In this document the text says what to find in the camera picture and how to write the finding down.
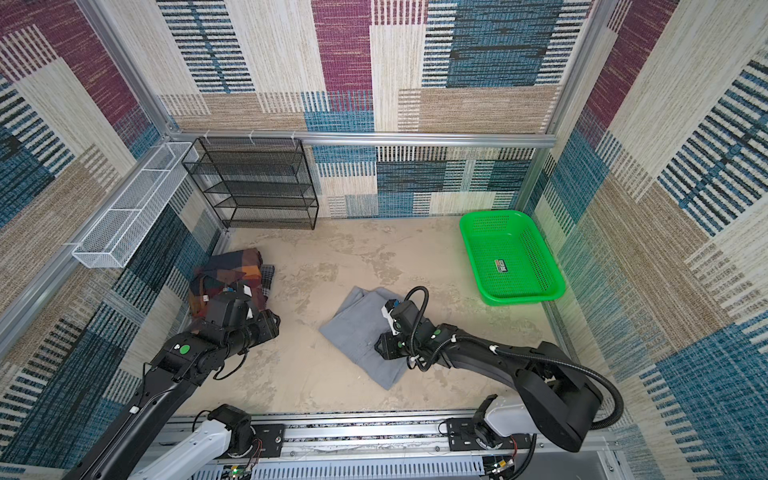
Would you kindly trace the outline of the grey long sleeve shirt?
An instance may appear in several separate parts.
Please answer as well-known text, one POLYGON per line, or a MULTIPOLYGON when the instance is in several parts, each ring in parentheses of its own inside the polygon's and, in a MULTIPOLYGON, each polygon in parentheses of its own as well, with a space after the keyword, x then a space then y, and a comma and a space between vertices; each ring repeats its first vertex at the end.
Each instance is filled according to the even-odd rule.
POLYGON ((375 350, 382 333, 391 332, 382 308, 403 297, 385 288, 353 287, 336 314, 319 331, 380 387, 390 390, 405 374, 404 358, 385 360, 375 350))

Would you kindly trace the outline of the green plastic basket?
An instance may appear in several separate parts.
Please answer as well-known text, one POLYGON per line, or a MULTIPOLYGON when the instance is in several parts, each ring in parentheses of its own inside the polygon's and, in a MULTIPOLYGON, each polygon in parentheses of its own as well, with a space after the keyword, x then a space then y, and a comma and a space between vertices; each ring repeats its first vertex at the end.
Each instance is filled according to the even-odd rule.
POLYGON ((516 210, 463 215, 459 222, 482 300, 490 306, 562 297, 565 279, 534 221, 516 210))

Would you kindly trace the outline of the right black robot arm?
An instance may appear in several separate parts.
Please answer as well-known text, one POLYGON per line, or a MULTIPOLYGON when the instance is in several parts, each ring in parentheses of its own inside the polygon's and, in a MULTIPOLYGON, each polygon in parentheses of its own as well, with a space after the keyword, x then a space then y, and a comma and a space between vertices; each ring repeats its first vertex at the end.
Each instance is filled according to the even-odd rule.
POLYGON ((622 414, 614 385, 576 364, 550 342, 538 347, 497 344, 450 324, 433 325, 424 310, 406 299, 386 301, 381 314, 389 330, 375 350, 385 360, 404 358, 409 368, 434 365, 463 369, 513 388, 532 429, 559 448, 577 452, 589 431, 606 428, 622 414))

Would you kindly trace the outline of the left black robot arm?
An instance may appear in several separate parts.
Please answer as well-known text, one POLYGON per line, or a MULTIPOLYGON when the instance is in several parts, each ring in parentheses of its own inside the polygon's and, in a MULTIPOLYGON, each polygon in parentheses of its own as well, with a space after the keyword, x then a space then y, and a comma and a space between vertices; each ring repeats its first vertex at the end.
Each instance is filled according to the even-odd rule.
POLYGON ((167 421, 214 371, 236 354, 279 335, 280 317, 251 297, 225 291, 204 319, 168 340, 149 363, 140 388, 67 479, 127 479, 167 421))

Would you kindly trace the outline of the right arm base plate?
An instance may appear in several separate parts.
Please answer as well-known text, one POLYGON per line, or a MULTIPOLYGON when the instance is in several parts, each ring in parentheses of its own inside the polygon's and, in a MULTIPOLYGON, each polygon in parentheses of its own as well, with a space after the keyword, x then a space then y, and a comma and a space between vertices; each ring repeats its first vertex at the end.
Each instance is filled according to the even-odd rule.
POLYGON ((532 443, 531 434, 502 437, 484 422, 475 422, 472 418, 443 420, 438 432, 448 439, 451 451, 528 449, 532 443))

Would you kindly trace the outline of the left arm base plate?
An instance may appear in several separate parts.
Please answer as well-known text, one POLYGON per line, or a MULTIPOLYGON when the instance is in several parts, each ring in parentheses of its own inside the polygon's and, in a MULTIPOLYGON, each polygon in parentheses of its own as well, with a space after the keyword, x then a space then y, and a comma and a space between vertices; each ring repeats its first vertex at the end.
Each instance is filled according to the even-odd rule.
POLYGON ((285 424, 253 424, 254 450, 250 454, 251 460, 279 458, 282 453, 285 424))

